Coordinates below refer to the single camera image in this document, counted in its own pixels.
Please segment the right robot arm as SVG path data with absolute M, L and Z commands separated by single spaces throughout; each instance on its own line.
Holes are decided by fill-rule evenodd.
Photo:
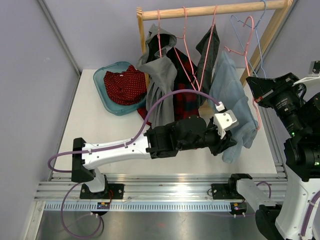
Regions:
M 234 201 L 233 210 L 246 201 L 255 212 L 259 232 L 269 240 L 311 240 L 320 205 L 320 96 L 304 101 L 304 83 L 293 73 L 276 78 L 249 76 L 255 102 L 272 108 L 290 137 L 284 143 L 287 186 L 284 201 L 268 198 L 244 173 L 232 174 L 227 183 L 211 185 L 214 200 Z

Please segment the light blue denim skirt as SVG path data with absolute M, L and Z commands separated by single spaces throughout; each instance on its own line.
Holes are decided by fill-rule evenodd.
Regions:
M 222 51 L 217 60 L 209 95 L 231 110 L 238 121 L 238 125 L 230 130 L 236 145 L 226 149 L 222 155 L 223 162 L 231 164 L 239 159 L 243 147 L 249 149 L 252 146 L 259 124 L 249 107 L 235 62 L 226 51 Z

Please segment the red dotted skirt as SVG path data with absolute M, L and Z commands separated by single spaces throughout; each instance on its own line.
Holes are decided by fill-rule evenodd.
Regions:
M 130 65 L 126 71 L 107 71 L 103 78 L 108 97 L 116 104 L 139 103 L 147 93 L 145 74 Z

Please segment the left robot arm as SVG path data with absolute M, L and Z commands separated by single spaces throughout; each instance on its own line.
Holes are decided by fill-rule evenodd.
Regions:
M 148 129 L 136 139 L 92 144 L 79 137 L 73 141 L 71 180 L 88 187 L 96 198 L 107 196 L 107 177 L 98 168 L 136 159 L 175 157 L 179 151 L 209 148 L 217 156 L 237 142 L 231 129 L 239 124 L 231 114 L 215 114 L 209 122 L 193 115 L 186 119 Z

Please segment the blue wire hanger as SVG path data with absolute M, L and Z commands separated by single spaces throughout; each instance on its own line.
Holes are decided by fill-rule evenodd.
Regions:
M 266 11 L 267 11 L 267 6 L 268 6 L 268 4 L 267 4 L 267 1 L 266 1 L 266 0 L 261 0 L 261 1 L 264 3 L 264 11 L 263 11 L 262 15 L 260 16 L 260 18 L 258 19 L 258 21 L 257 21 L 257 23 L 255 24 L 254 27 L 253 27 L 252 25 L 248 25 L 246 22 L 244 22 L 244 21 L 242 21 L 242 20 L 239 20 L 239 19 L 238 19 L 235 15 L 233 15 L 233 14 L 232 14 L 231 17 L 230 17 L 230 23 L 231 23 L 231 25 L 232 25 L 232 28 L 233 28 L 234 33 L 235 33 L 235 35 L 236 35 L 236 38 L 237 38 L 237 40 L 238 40 L 238 42 L 239 42 L 239 44 L 240 44 L 240 46 L 241 46 L 241 48 L 242 48 L 242 50 L 243 50 L 244 52 L 245 52 L 245 49 L 246 49 L 246 48 L 244 47 L 244 45 L 242 44 L 242 42 L 241 42 L 241 40 L 240 40 L 240 37 L 239 37 L 239 35 L 238 35 L 238 33 L 237 33 L 237 30 L 236 30 L 236 27 L 235 27 L 235 25 L 234 25 L 234 23 L 233 23 L 233 19 L 235 19 L 237 23 L 242 23 L 244 26 L 247 26 L 247 27 L 252 28 L 252 29 L 254 30 L 254 32 L 255 32 L 255 37 L 256 37 L 256 40 L 257 40 L 258 52 L 259 52 L 260 69 L 262 70 L 263 76 L 266 78 L 267 75 L 266 75 L 266 72 L 265 72 L 265 70 L 264 70 L 264 68 L 263 68 L 263 54 L 262 54 L 260 37 L 259 37 L 259 34 L 258 34 L 258 28 L 259 28 L 259 24 L 260 24 L 261 20 L 263 19 L 264 15 L 265 15 L 265 13 L 266 13 Z

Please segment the red plaid skirt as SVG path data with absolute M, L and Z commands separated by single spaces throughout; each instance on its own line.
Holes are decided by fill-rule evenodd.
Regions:
M 168 58 L 177 69 L 177 76 L 174 80 L 174 90 L 191 89 L 189 80 L 193 80 L 192 73 L 197 73 L 197 67 L 189 61 L 187 55 L 173 47 L 167 52 Z M 177 93 L 173 95 L 174 120 L 179 121 L 192 115 L 199 115 L 201 95 L 194 93 Z

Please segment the grey pleated skirt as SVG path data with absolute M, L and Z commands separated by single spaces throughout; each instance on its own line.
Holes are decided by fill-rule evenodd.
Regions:
M 159 55 L 158 26 L 153 24 L 145 40 L 146 51 L 137 62 L 137 69 L 149 75 L 149 85 L 146 94 L 146 110 L 150 111 L 152 106 L 163 96 L 174 90 L 174 81 L 177 69 L 173 62 L 167 57 L 167 50 L 174 47 L 177 38 L 170 32 L 160 28 L 162 41 L 162 55 Z M 163 126 L 175 121 L 173 96 L 162 100 L 153 110 L 148 118 L 153 128 Z

